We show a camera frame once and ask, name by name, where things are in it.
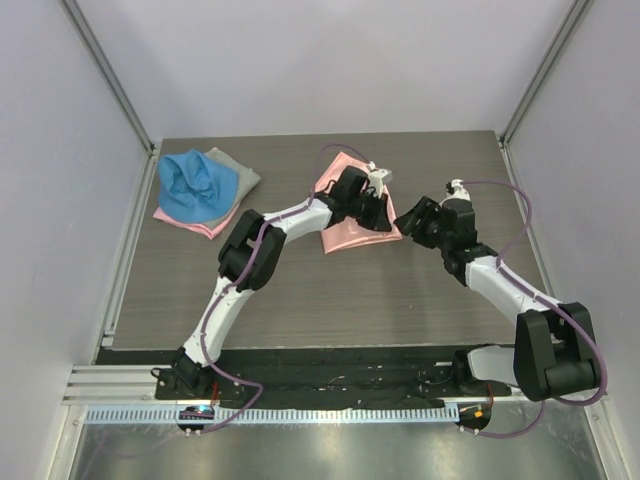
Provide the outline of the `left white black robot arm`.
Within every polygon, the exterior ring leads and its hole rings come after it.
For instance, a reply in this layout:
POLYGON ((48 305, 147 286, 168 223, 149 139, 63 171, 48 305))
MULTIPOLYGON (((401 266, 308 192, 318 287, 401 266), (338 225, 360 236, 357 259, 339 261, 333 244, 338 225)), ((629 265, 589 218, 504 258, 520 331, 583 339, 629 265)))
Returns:
POLYGON ((268 214, 245 211, 219 252, 211 300, 192 335, 174 354, 165 385, 193 399, 211 391, 213 365, 231 326, 249 298, 270 281, 285 245, 347 219, 374 233, 391 231, 389 195, 384 190, 391 180, 388 169, 348 166, 325 189, 288 209, 268 214))

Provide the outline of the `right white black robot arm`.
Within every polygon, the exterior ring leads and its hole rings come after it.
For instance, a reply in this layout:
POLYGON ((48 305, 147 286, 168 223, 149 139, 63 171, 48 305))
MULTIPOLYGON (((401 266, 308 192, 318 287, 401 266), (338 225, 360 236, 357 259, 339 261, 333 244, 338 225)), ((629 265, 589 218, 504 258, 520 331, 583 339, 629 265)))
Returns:
POLYGON ((497 253, 478 240, 470 201, 438 203, 424 197, 395 224, 415 243, 439 250, 445 270, 515 326, 513 345, 474 348, 452 369, 457 391, 472 395, 495 381, 542 401, 600 386, 588 309, 542 293, 499 262, 497 253))

